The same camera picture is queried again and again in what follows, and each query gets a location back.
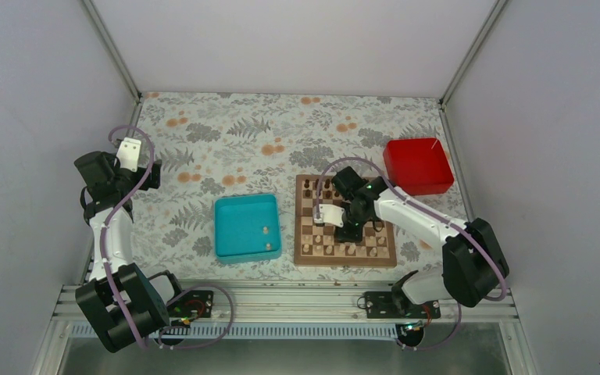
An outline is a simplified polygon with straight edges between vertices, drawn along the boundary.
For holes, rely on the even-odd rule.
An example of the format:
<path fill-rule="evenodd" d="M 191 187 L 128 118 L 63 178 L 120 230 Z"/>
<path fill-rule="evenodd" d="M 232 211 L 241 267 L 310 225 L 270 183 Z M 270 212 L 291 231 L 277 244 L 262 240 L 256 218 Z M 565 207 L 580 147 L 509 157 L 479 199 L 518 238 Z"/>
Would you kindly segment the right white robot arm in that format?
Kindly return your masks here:
<path fill-rule="evenodd" d="M 385 176 L 365 180 L 351 167 L 340 170 L 332 184 L 345 203 L 322 203 L 318 192 L 312 218 L 316 225 L 334 225 L 338 241 L 360 241 L 366 223 L 382 221 L 441 250 L 441 267 L 411 271 L 392 285 L 391 305 L 398 316 L 410 318 L 422 304 L 441 299 L 473 308 L 483 299 L 506 297 L 509 266 L 486 220 L 464 221 L 440 213 Z"/>

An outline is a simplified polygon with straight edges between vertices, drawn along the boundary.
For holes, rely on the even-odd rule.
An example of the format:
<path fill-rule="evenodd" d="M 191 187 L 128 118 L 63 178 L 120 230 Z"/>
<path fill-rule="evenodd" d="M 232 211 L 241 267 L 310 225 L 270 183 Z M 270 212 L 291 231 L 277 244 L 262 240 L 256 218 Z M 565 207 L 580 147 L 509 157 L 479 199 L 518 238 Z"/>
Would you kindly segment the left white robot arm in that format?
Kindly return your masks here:
<path fill-rule="evenodd" d="M 89 152 L 74 165 L 86 184 L 84 220 L 94 233 L 95 264 L 75 299 L 103 346 L 111 353 L 162 328 L 180 314 L 186 294 L 172 286 L 157 291 L 132 259 L 131 193 L 160 186 L 161 161 L 150 169 L 122 166 L 108 152 Z"/>

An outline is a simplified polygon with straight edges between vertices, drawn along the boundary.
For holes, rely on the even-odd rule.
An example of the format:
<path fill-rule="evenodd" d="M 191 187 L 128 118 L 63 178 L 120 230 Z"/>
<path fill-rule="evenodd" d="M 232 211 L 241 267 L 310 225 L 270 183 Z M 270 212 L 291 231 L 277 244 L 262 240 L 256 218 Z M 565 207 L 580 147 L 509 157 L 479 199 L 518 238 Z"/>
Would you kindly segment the teal plastic tray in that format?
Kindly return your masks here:
<path fill-rule="evenodd" d="M 270 234 L 264 235 L 263 228 Z M 222 264 L 280 257 L 282 239 L 277 199 L 272 194 L 219 198 L 214 204 L 215 257 Z M 271 244 L 273 251 L 266 251 Z"/>

